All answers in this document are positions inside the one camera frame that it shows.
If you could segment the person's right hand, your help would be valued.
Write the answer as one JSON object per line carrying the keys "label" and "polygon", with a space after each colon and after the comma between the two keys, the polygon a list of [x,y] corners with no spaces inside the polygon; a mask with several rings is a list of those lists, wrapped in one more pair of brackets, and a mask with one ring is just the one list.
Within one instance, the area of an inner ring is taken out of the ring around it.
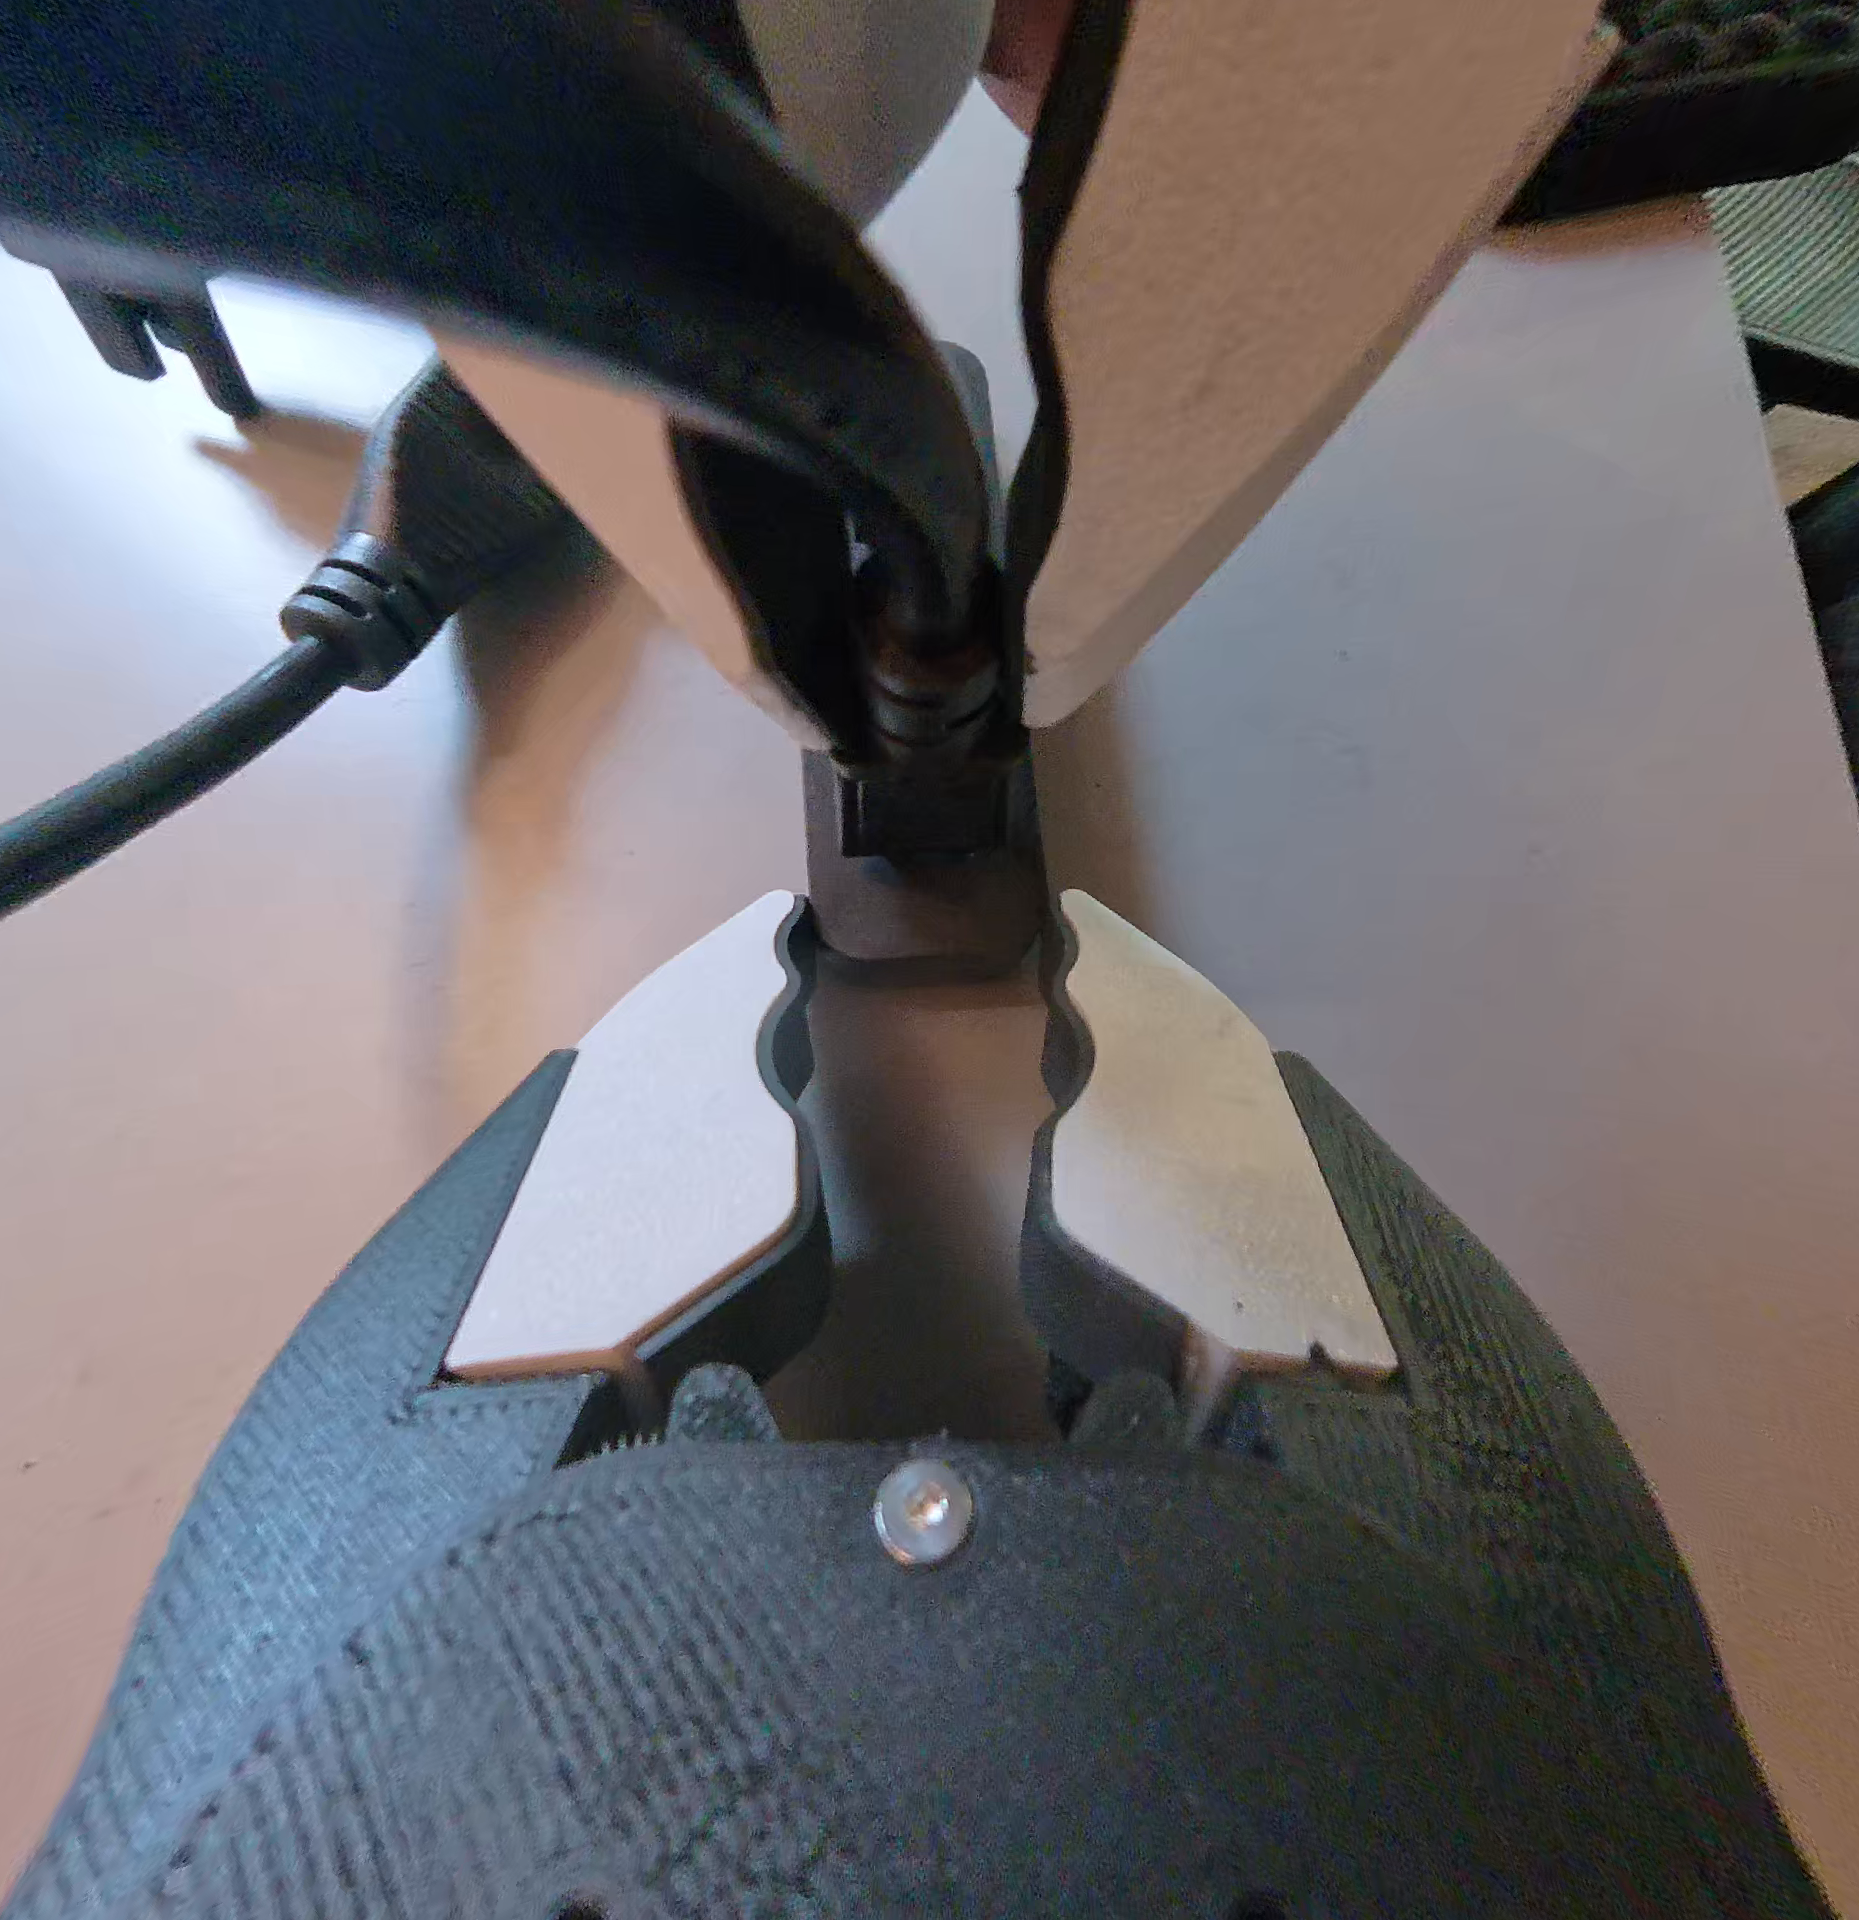
{"label": "person's right hand", "polygon": [[1078,4],[991,4],[979,79],[991,105],[1023,135],[1036,131],[1077,5]]}

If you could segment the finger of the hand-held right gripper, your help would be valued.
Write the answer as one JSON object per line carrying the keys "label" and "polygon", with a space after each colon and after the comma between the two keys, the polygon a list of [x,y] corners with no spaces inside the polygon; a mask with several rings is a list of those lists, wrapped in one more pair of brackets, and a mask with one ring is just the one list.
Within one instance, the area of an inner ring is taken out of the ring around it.
{"label": "finger of the hand-held right gripper", "polygon": [[435,353],[666,625],[808,751],[867,742],[843,505],[586,371],[433,329]]}
{"label": "finger of the hand-held right gripper", "polygon": [[1611,59],[1597,4],[1078,4],[1018,173],[1018,715],[1192,601]]}

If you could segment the black power strip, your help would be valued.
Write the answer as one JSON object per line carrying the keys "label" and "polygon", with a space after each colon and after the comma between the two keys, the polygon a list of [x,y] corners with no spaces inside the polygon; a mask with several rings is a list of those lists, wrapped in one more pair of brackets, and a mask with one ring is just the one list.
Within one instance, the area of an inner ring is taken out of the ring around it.
{"label": "black power strip", "polygon": [[880,603],[875,562],[854,589],[867,739],[851,756],[800,756],[817,939],[896,978],[1008,975],[1048,917],[1033,739],[1008,669],[982,692],[982,650],[967,647],[920,680]]}

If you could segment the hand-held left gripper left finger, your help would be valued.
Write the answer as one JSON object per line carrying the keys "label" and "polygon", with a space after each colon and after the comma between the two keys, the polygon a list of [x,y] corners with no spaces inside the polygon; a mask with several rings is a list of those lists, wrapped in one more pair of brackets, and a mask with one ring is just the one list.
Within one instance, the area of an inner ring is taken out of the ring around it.
{"label": "hand-held left gripper left finger", "polygon": [[634,985],[571,1051],[470,1288],[450,1378],[700,1363],[772,1378],[819,1331],[829,1227],[798,1093],[813,1069],[808,901],[769,890]]}

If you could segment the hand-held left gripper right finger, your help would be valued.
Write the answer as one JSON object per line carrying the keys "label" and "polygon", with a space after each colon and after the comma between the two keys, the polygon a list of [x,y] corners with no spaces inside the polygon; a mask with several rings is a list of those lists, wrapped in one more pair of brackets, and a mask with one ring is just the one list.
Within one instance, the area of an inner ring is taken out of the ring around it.
{"label": "hand-held left gripper right finger", "polygon": [[1060,890],[1018,1291],[1072,1374],[1398,1374],[1275,1051],[1203,972]]}

